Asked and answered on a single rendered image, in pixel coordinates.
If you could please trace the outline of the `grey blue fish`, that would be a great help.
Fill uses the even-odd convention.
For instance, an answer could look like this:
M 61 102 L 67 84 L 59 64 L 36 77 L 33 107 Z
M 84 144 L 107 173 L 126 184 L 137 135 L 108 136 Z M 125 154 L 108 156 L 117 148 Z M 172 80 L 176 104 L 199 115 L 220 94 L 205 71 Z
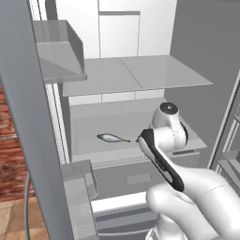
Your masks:
M 120 138 L 110 133 L 101 133 L 101 134 L 98 134 L 97 137 L 107 143 L 120 143 L 120 142 L 129 143 L 129 140 Z

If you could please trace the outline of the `glass fridge shelf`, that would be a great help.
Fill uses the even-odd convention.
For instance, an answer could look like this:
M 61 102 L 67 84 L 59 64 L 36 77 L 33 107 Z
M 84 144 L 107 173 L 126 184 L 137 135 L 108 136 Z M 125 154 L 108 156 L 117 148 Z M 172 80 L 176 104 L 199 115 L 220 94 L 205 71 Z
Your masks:
M 165 98 L 152 98 L 73 106 L 72 161 L 90 159 L 95 153 L 107 151 L 140 150 L 137 137 L 149 127 L 154 111 L 165 101 Z M 110 133 L 129 142 L 104 142 L 97 137 L 101 133 Z
M 64 97 L 211 85 L 170 55 L 87 59 L 87 80 L 67 82 Z

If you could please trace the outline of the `grey fridge crisper drawer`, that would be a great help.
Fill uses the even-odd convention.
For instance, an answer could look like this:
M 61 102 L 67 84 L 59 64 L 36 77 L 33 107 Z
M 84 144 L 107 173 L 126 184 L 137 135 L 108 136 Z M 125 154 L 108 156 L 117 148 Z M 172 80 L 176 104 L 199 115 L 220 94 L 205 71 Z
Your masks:
M 95 153 L 90 157 L 100 199 L 143 192 L 165 179 L 137 148 Z

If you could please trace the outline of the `grey door bin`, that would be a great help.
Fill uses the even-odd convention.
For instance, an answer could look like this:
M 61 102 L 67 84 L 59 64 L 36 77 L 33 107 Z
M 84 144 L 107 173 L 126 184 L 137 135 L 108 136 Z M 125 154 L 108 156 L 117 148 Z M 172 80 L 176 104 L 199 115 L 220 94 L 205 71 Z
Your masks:
M 217 166 L 218 172 L 240 192 L 240 150 L 224 152 Z
M 61 166 L 74 240 L 98 240 L 91 201 L 98 197 L 89 159 Z
M 67 20 L 33 21 L 43 81 L 85 81 L 83 42 Z

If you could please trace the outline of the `grey fridge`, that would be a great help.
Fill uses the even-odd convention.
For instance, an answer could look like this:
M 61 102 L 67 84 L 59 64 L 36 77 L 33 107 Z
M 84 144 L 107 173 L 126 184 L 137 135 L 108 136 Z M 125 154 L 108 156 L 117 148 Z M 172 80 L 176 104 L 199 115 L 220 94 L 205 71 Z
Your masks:
M 87 59 L 170 55 L 211 85 L 63 96 L 48 83 L 62 165 L 72 161 L 71 108 L 165 98 L 179 109 L 187 145 L 169 152 L 182 167 L 207 167 L 240 71 L 240 0 L 29 0 L 34 21 L 67 20 Z

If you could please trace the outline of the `grey freezer drawer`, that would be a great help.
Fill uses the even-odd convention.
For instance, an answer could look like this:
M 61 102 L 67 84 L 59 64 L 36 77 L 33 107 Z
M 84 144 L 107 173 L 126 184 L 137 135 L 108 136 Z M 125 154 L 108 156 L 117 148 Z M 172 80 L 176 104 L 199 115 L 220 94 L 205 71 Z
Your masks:
M 144 191 L 92 201 L 99 240 L 144 240 L 158 218 L 145 195 Z

